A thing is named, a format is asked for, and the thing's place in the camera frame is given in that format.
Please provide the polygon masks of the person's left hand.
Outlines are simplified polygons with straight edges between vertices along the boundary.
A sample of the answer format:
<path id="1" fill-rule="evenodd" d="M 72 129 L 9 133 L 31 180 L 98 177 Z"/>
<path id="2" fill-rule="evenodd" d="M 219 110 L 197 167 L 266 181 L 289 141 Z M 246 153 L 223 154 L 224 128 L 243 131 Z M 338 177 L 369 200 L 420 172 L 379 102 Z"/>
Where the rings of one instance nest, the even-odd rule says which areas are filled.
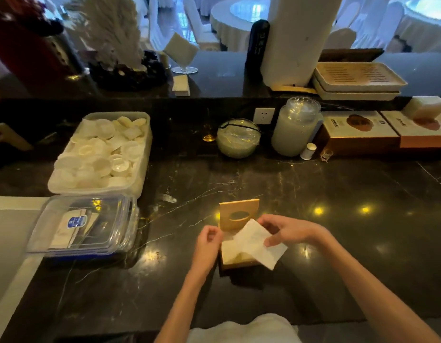
<path id="1" fill-rule="evenodd" d="M 206 279 L 215 265 L 220 250 L 220 248 L 215 248 L 213 244 L 213 229 L 219 229 L 219 227 L 213 225 L 204 226 L 195 244 L 190 274 L 199 280 Z"/>

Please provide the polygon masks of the person's right hand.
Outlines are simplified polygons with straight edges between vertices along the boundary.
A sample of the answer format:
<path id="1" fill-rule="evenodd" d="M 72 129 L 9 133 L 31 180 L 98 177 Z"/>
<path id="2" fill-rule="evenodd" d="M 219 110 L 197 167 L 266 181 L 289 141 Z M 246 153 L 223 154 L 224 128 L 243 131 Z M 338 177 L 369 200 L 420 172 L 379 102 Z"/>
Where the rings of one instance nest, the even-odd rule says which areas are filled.
<path id="1" fill-rule="evenodd" d="M 328 236 L 331 236 L 329 230 L 319 224 L 281 215 L 264 214 L 258 219 L 258 223 L 267 229 L 271 235 L 280 230 L 289 231 L 290 242 L 286 243 L 286 245 L 308 243 L 316 246 Z"/>

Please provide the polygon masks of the white paper napkin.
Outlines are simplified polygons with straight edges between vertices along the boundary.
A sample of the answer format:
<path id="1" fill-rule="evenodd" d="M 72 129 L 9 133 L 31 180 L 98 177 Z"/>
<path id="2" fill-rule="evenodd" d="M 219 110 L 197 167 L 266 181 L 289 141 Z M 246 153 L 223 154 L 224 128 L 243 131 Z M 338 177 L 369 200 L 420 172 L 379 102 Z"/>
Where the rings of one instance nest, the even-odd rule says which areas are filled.
<path id="1" fill-rule="evenodd" d="M 284 243 L 275 246 L 265 246 L 265 240 L 271 233 L 256 220 L 250 219 L 245 226 L 235 234 L 233 240 L 239 252 L 246 253 L 269 270 L 274 270 L 288 247 Z"/>

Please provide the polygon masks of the wooden napkin box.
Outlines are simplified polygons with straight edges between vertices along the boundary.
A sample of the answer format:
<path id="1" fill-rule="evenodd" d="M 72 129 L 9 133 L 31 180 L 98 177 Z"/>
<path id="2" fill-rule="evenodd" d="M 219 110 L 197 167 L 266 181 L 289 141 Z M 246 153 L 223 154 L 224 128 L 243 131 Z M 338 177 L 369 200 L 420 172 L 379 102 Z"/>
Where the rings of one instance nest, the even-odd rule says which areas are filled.
<path id="1" fill-rule="evenodd" d="M 220 271 L 259 265 L 256 259 L 239 250 L 234 239 L 250 219 L 257 217 L 258 210 L 258 198 L 219 204 L 218 227 L 223 232 L 223 241 L 219 251 Z"/>

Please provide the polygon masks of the person's right forearm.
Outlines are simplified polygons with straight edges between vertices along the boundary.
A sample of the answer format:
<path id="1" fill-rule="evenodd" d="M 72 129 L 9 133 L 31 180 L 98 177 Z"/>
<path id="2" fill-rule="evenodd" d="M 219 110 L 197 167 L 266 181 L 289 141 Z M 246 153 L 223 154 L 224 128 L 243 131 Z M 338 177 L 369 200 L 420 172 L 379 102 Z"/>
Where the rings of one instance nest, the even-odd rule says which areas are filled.
<path id="1" fill-rule="evenodd" d="M 340 275 L 373 329 L 388 343 L 441 343 L 410 307 L 361 265 L 326 229 L 317 248 Z"/>

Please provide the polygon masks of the person's left forearm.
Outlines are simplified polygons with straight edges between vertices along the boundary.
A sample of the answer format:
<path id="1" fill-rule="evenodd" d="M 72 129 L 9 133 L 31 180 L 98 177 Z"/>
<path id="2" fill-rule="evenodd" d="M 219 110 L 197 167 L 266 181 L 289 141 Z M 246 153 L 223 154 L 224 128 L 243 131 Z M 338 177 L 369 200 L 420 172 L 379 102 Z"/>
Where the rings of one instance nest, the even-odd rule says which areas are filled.
<path id="1" fill-rule="evenodd" d="M 191 269 L 154 343 L 187 343 L 198 296 L 208 272 Z"/>

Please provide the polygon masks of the small white bottle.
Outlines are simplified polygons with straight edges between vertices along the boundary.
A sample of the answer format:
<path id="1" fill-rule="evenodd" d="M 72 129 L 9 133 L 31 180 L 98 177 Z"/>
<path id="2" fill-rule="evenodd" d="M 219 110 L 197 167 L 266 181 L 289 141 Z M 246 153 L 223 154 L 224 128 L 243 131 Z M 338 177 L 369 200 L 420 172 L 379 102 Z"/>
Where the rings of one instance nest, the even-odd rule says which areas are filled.
<path id="1" fill-rule="evenodd" d="M 306 144 L 305 148 L 301 151 L 299 156 L 302 160 L 309 161 L 314 155 L 316 149 L 317 146 L 314 143 L 308 143 Z"/>

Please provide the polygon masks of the white clothing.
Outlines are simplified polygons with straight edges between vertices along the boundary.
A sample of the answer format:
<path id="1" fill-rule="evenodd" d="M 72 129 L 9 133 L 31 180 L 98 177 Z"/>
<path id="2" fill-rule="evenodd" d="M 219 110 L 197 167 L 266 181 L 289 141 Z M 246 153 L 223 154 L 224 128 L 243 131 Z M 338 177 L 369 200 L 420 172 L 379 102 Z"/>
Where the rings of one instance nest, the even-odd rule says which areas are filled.
<path id="1" fill-rule="evenodd" d="M 224 322 L 208 329 L 189 331 L 187 343 L 302 343 L 298 329 L 274 313 L 260 315 L 248 324 Z"/>

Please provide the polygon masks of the round glass bowl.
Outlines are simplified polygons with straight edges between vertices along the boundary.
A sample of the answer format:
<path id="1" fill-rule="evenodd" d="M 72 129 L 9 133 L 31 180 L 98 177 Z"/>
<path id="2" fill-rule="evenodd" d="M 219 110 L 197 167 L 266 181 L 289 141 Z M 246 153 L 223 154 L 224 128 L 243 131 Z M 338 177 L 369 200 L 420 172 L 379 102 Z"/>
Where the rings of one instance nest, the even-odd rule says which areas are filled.
<path id="1" fill-rule="evenodd" d="M 218 127 L 216 143 L 223 155 L 243 159 L 255 151 L 261 136 L 259 127 L 251 120 L 233 118 Z"/>

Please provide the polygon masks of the large glass jar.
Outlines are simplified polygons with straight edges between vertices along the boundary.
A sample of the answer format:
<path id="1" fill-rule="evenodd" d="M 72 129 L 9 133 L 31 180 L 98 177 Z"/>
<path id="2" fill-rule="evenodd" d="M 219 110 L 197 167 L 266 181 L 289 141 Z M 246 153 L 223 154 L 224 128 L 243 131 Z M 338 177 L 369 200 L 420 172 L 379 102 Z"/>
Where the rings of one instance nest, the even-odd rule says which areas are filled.
<path id="1" fill-rule="evenodd" d="M 280 109 L 271 138 L 273 149 L 280 155 L 299 155 L 309 142 L 319 120 L 320 103 L 309 97 L 292 97 Z"/>

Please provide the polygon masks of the clear lidded plastic container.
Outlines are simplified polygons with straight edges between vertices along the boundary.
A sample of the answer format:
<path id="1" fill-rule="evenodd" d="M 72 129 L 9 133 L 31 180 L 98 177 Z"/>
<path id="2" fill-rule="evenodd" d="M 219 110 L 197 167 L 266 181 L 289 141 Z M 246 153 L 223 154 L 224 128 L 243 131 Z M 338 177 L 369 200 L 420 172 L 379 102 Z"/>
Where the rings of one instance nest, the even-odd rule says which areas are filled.
<path id="1" fill-rule="evenodd" d="M 86 209 L 87 223 L 79 229 L 71 247 L 50 249 L 63 214 Z M 139 221 L 137 199 L 129 194 L 55 195 L 40 209 L 26 253 L 61 260 L 106 258 L 133 246 Z"/>

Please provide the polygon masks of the beige box with brown oval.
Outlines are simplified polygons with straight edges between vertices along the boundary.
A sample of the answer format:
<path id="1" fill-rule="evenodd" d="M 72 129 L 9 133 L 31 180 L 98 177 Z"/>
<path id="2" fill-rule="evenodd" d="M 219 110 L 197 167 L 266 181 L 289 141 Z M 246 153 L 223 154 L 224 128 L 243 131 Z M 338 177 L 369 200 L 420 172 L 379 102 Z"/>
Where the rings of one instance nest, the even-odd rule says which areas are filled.
<path id="1" fill-rule="evenodd" d="M 378 111 L 324 111 L 313 139 L 336 156 L 380 155 L 397 150 L 400 136 Z"/>
<path id="2" fill-rule="evenodd" d="M 401 111 L 380 111 L 400 137 L 402 149 L 441 149 L 441 115 L 410 119 Z"/>

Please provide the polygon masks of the white card with blue label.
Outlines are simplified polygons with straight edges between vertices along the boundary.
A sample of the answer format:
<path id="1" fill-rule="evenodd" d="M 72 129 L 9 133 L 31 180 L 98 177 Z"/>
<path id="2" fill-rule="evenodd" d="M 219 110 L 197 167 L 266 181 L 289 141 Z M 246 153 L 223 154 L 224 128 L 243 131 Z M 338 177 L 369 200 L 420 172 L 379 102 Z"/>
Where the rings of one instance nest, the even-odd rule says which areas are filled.
<path id="1" fill-rule="evenodd" d="M 73 209 L 64 213 L 49 248 L 70 248 L 79 232 L 79 229 L 86 225 L 87 220 L 88 217 L 85 208 Z"/>

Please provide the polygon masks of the small stack of napkins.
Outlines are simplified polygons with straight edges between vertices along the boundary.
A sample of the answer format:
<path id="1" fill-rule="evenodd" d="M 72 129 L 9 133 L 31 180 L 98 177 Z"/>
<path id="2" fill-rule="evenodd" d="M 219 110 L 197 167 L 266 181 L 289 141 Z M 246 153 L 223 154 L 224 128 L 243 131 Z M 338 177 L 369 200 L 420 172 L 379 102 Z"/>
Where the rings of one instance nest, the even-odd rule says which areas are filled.
<path id="1" fill-rule="evenodd" d="M 190 96 L 188 75 L 179 74 L 179 75 L 173 76 L 172 92 L 176 97 L 189 97 Z"/>

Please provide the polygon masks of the beige slotted tray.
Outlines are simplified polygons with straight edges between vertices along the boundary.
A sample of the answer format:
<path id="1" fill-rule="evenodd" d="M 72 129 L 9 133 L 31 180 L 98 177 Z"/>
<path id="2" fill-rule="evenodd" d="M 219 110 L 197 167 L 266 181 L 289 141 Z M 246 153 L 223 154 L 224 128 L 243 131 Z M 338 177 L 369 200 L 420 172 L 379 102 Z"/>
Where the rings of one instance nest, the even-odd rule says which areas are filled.
<path id="1" fill-rule="evenodd" d="M 314 77 L 327 92 L 399 92 L 407 82 L 384 63 L 319 62 Z"/>
<path id="2" fill-rule="evenodd" d="M 391 101 L 400 92 L 327 92 L 315 76 L 312 77 L 315 91 L 324 101 Z"/>

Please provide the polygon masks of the black decoration base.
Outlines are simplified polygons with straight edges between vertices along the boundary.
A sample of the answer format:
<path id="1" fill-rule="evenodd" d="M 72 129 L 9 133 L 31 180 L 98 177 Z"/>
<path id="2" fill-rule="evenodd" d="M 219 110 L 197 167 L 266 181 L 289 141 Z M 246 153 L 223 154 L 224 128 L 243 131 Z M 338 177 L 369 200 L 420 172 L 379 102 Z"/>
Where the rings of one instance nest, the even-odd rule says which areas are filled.
<path id="1" fill-rule="evenodd" d="M 142 69 L 132 69 L 123 64 L 113 68 L 96 60 L 89 60 L 90 75 L 103 90 L 115 92 L 137 92 L 161 86 L 167 82 L 164 65 L 160 62 L 158 53 L 144 50 L 141 64 Z"/>

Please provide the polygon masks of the black upright device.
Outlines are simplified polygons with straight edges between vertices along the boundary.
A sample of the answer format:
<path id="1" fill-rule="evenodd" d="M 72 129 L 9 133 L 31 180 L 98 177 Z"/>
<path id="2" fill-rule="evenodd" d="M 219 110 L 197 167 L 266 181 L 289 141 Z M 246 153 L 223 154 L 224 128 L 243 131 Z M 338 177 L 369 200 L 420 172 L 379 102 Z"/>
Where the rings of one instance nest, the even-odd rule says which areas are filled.
<path id="1" fill-rule="evenodd" d="M 245 62 L 246 76 L 251 82 L 263 80 L 261 65 L 269 37 L 270 24 L 267 20 L 258 20 L 253 23 Z"/>

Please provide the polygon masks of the folded napkin in glass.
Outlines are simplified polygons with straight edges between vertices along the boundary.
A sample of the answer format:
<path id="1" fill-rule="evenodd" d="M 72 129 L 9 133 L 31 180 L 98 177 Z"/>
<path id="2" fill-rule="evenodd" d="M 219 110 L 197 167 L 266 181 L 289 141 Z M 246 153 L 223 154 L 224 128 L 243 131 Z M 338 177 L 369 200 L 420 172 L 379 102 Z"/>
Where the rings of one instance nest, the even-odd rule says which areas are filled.
<path id="1" fill-rule="evenodd" d="M 185 68 L 190 66 L 199 47 L 173 32 L 162 51 L 178 65 L 177 67 Z"/>

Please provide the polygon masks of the dark brown board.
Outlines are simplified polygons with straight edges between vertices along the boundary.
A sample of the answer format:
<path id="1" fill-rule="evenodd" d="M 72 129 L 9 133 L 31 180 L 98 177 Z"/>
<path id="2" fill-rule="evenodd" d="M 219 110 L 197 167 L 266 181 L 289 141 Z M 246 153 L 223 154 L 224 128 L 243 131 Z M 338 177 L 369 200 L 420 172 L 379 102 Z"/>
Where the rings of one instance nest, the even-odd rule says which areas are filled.
<path id="1" fill-rule="evenodd" d="M 323 49 L 318 62 L 373 62 L 383 53 L 380 48 Z"/>

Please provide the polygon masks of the white napkin block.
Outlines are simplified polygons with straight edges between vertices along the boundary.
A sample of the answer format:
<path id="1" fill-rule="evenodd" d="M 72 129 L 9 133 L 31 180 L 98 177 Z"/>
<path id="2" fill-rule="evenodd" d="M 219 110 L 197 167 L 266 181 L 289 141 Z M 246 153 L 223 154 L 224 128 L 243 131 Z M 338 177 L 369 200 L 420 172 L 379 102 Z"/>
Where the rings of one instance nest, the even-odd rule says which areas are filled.
<path id="1" fill-rule="evenodd" d="M 402 109 L 409 119 L 435 119 L 441 115 L 441 97 L 414 96 Z"/>

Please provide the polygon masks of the white round pillar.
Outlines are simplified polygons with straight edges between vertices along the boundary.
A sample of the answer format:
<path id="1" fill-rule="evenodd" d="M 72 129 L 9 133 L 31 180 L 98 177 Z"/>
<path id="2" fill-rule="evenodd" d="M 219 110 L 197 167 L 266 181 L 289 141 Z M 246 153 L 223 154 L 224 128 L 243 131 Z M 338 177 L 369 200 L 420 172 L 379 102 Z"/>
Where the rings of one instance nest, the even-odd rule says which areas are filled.
<path id="1" fill-rule="evenodd" d="M 342 0 L 270 0 L 270 31 L 261 74 L 273 86 L 305 87 Z"/>

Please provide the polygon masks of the white flat tray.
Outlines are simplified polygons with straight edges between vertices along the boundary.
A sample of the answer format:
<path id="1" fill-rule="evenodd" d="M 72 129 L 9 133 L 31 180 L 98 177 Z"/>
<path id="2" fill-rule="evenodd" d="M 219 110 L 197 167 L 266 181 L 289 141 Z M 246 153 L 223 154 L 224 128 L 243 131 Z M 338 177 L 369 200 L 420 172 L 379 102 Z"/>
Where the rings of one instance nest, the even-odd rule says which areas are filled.
<path id="1" fill-rule="evenodd" d="M 42 261 L 26 247 L 47 200 L 0 196 L 0 338 Z"/>

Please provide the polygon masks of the round table with white cloth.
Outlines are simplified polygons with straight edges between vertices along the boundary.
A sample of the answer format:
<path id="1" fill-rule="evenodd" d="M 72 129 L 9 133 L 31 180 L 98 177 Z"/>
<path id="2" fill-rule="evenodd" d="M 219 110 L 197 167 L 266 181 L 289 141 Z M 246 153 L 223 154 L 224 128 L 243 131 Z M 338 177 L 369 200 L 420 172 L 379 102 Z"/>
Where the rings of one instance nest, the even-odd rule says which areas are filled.
<path id="1" fill-rule="evenodd" d="M 404 9 L 404 15 L 385 51 L 392 53 L 441 53 L 441 19 L 435 19 L 412 10 L 406 5 L 408 1 L 418 2 L 418 0 L 389 0 L 389 5 L 400 3 Z"/>
<path id="2" fill-rule="evenodd" d="M 270 0 L 222 0 L 210 13 L 212 29 L 227 51 L 246 52 L 252 25 L 267 20 Z"/>

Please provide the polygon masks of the beige flat board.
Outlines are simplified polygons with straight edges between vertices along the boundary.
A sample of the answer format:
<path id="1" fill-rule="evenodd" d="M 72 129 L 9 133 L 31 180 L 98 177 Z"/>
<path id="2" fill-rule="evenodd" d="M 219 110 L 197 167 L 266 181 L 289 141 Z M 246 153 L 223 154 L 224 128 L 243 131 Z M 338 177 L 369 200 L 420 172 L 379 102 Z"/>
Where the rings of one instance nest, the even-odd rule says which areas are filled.
<path id="1" fill-rule="evenodd" d="M 4 122 L 0 123 L 0 143 L 6 143 L 20 151 L 30 151 L 34 147 Z"/>

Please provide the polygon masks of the white feather decoration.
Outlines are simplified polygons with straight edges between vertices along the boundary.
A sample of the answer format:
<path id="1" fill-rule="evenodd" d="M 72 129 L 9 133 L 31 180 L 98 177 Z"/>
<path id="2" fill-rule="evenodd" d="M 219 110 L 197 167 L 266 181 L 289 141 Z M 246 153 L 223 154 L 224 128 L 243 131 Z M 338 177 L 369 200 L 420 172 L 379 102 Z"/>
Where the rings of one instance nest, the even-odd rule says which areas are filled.
<path id="1" fill-rule="evenodd" d="M 124 65 L 142 70 L 142 13 L 134 0 L 71 0 L 65 7 L 75 13 L 74 29 L 96 51 L 98 63 L 108 69 Z"/>

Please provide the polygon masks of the white wall socket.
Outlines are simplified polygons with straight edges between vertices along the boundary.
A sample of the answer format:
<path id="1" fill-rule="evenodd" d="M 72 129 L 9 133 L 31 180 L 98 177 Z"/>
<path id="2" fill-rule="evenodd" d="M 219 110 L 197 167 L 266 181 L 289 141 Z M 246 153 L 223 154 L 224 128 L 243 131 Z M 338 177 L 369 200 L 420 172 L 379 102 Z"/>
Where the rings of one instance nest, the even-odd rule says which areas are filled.
<path id="1" fill-rule="evenodd" d="M 270 125 L 275 113 L 274 107 L 257 107 L 252 122 L 256 125 Z"/>

